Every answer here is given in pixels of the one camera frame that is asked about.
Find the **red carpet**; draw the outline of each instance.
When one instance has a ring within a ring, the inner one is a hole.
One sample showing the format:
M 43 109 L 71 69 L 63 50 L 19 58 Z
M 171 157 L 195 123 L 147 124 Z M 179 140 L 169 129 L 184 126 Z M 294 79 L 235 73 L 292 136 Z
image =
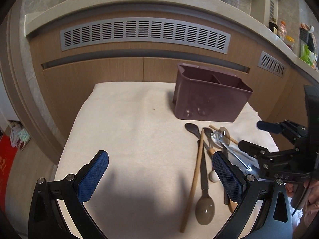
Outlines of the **red carpet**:
M 17 149 L 11 147 L 9 137 L 3 135 L 0 139 L 0 208 L 4 213 L 5 191 L 16 153 Z

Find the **stone countertop edge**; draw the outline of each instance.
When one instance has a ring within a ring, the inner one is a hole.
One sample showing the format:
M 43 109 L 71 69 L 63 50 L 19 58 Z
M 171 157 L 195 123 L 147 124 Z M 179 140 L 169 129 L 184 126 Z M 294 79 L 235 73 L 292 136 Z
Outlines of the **stone countertop edge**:
M 32 13 L 25 16 L 25 36 L 29 35 L 38 28 L 52 22 L 56 19 L 62 18 L 74 12 L 94 8 L 98 6 L 111 5 L 123 2 L 156 2 L 169 5 L 177 5 L 188 7 L 191 9 L 204 10 L 207 13 L 221 16 L 226 20 L 230 20 L 238 25 L 241 25 L 250 31 L 260 35 L 268 42 L 278 48 L 285 54 L 295 65 L 304 70 L 307 74 L 312 76 L 319 83 L 319 72 L 309 66 L 307 63 L 299 59 L 286 44 L 280 40 L 274 33 L 272 33 L 262 23 L 246 14 L 245 12 L 237 9 L 220 0 L 66 0 L 52 8 L 38 13 Z

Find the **table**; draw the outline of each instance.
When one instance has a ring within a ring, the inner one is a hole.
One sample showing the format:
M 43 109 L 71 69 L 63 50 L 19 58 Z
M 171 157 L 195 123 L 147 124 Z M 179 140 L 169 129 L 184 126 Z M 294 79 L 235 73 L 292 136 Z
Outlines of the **table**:
M 173 114 L 173 83 L 109 82 L 95 85 L 74 122 L 55 180 L 77 173 L 100 150 L 109 154 L 109 167 L 85 208 L 109 239 L 211 239 L 230 216 L 223 204 L 223 186 L 209 183 L 215 216 L 207 226 L 195 218 L 200 181 L 184 234 L 179 232 L 194 174 L 197 138 L 184 124 L 201 129 L 210 122 L 185 121 Z M 236 140 L 245 139 L 277 151 L 269 133 L 256 128 L 260 118 L 247 103 L 234 123 L 225 126 Z M 63 201 L 61 211 L 70 231 L 80 237 Z M 257 217 L 256 205 L 241 236 Z

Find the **screw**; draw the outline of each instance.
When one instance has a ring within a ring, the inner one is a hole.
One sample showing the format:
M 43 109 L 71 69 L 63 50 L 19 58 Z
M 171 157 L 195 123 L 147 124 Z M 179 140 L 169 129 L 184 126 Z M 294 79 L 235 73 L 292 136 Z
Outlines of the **screw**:
M 66 176 L 67 181 L 72 181 L 74 179 L 74 174 L 69 174 Z
M 246 176 L 246 179 L 248 180 L 248 181 L 250 181 L 250 182 L 253 182 L 254 180 L 255 180 L 255 177 L 253 176 L 253 175 L 247 175 Z
M 40 179 L 38 180 L 38 184 L 42 184 L 42 183 L 44 183 L 44 178 L 40 178 Z
M 282 185 L 283 184 L 283 181 L 281 179 L 277 179 L 276 182 L 279 184 L 279 185 Z

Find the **silver vent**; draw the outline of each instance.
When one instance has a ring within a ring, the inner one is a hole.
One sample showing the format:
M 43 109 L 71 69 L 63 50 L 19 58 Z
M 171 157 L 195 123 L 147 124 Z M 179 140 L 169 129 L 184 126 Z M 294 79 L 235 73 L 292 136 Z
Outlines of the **silver vent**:
M 262 51 L 258 66 L 283 78 L 286 68 L 277 59 Z
M 61 31 L 62 51 L 87 45 L 148 41 L 188 45 L 227 54 L 231 35 L 190 22 L 127 17 L 77 25 Z

